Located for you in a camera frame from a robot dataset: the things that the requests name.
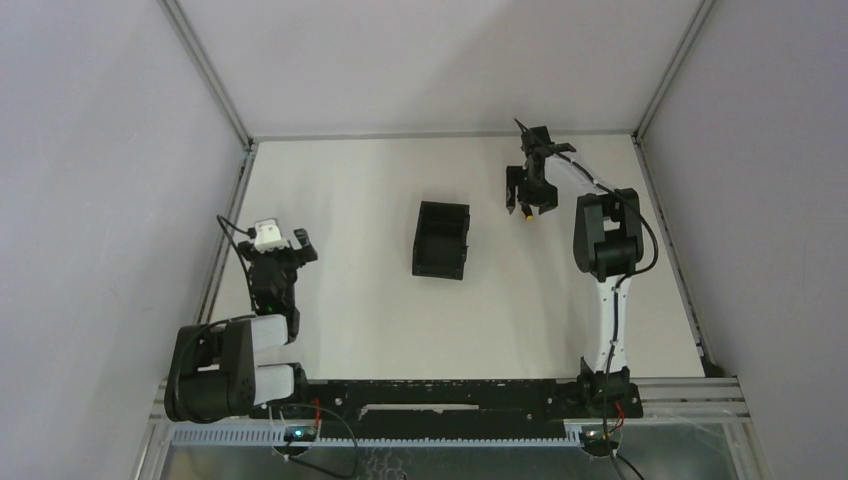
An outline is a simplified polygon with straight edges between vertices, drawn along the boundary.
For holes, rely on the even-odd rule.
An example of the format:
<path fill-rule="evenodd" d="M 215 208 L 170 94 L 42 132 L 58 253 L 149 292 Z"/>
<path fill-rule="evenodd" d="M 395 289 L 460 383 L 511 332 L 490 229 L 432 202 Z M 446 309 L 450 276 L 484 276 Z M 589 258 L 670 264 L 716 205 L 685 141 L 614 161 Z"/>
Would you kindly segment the yellow screwdriver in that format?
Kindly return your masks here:
<path fill-rule="evenodd" d="M 521 205 L 522 215 L 527 221 L 530 221 L 534 218 L 533 210 L 530 205 L 522 204 Z"/>

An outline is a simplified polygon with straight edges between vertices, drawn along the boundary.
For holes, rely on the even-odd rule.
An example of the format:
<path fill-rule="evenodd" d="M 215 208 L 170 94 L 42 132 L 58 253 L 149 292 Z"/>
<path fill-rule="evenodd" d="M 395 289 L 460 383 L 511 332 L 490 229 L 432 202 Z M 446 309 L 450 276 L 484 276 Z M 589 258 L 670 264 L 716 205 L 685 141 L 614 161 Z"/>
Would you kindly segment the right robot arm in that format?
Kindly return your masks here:
<path fill-rule="evenodd" d="M 646 241 L 658 238 L 641 212 L 632 188 L 615 188 L 576 157 L 576 148 L 555 142 L 545 126 L 518 126 L 521 165 L 505 169 L 505 207 L 530 220 L 559 205 L 558 185 L 571 181 L 574 203 L 572 252 L 578 270 L 593 279 L 590 295 L 597 308 L 589 320 L 586 351 L 576 385 L 588 408 L 599 409 L 624 398 L 631 387 L 624 348 L 626 297 L 631 280 L 654 268 L 657 255 L 640 263 Z"/>

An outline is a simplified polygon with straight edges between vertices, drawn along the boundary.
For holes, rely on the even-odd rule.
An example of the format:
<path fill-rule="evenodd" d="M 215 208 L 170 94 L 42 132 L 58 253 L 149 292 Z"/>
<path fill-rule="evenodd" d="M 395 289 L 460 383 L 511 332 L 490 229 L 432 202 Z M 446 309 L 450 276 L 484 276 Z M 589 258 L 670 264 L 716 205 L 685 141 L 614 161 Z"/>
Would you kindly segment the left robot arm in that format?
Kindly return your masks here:
<path fill-rule="evenodd" d="M 271 222 L 259 223 L 255 230 L 253 239 L 237 247 L 249 265 L 253 311 L 179 330 L 164 394 L 172 421 L 208 424 L 246 416 L 257 406 L 291 397 L 303 380 L 298 363 L 260 366 L 256 358 L 297 339 L 298 271 L 318 254 L 304 229 L 294 232 L 298 248 Z"/>

